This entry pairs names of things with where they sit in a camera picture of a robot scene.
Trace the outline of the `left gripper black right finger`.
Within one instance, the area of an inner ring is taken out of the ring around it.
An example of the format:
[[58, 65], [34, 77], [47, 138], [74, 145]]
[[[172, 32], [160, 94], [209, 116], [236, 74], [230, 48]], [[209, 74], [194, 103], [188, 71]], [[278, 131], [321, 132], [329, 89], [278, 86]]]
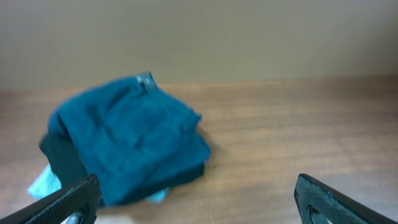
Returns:
[[397, 224], [308, 174], [298, 176], [294, 198], [302, 224]]

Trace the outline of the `folded dark green garment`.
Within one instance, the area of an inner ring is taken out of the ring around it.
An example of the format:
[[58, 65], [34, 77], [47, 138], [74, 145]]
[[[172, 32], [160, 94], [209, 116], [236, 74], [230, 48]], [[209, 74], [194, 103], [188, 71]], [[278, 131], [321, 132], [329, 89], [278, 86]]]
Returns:
[[[88, 175], [73, 144], [50, 134], [39, 144], [40, 150], [49, 160], [49, 169], [59, 179], [62, 187], [66, 187]], [[170, 177], [159, 180], [148, 180], [131, 190], [119, 205], [138, 202], [143, 199], [161, 201], [170, 187], [187, 184], [204, 174], [204, 164], [179, 171]]]

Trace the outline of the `folded light patterned garment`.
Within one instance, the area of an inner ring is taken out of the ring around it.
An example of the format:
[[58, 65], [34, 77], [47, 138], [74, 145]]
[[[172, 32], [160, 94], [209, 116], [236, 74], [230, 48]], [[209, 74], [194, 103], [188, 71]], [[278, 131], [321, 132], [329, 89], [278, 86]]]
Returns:
[[[42, 199], [61, 189], [58, 177], [52, 172], [50, 164], [40, 173], [27, 189], [27, 193], [35, 199]], [[169, 188], [158, 191], [145, 198], [151, 203], [159, 203], [164, 200], [169, 192]]]

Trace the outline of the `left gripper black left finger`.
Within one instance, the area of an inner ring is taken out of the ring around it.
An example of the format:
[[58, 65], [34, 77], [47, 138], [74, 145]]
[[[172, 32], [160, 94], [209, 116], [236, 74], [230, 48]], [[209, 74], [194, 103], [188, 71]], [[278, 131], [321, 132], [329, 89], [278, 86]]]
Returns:
[[98, 178], [90, 174], [1, 219], [1, 224], [94, 224], [101, 203]]

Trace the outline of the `dark blue denim shorts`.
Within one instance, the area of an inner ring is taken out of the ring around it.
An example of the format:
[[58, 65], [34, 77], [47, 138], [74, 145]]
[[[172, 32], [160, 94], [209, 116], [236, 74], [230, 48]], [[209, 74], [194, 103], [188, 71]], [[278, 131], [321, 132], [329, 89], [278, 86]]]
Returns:
[[145, 181], [205, 165], [211, 150], [200, 120], [142, 72], [71, 97], [50, 116], [48, 134], [73, 144], [113, 207]]

